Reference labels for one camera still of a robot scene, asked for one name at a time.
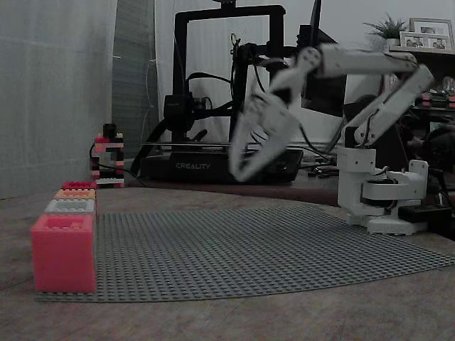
desk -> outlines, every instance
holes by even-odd
[[[29,229],[54,192],[0,200],[0,340],[453,340],[455,267],[275,296],[180,303],[37,303]],[[125,188],[100,212],[285,207],[288,200]],[[341,216],[340,209],[325,207]],[[433,234],[407,237],[455,254]]]

lego tower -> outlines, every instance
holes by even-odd
[[[113,153],[116,170],[106,169],[97,165],[100,163],[101,153]],[[98,134],[95,139],[95,149],[92,153],[92,179],[98,188],[122,188],[124,179],[124,141],[123,134],[117,133],[115,124],[105,124],[103,134]]]

lego baseplate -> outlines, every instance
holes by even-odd
[[[162,302],[291,293],[455,264],[403,239],[371,235],[314,206],[111,213],[100,217],[96,293],[38,301]]]

gray curtain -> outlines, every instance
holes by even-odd
[[[133,158],[159,119],[153,0],[118,1],[113,63],[112,122]]]
[[[0,198],[90,179],[117,0],[0,1]]]

picture frame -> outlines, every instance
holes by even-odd
[[[450,37],[450,45],[455,46],[452,22],[449,19],[411,18],[409,29],[415,33],[436,34]]]
[[[400,32],[400,42],[401,46],[406,48],[452,50],[454,47],[449,36],[429,33]]]

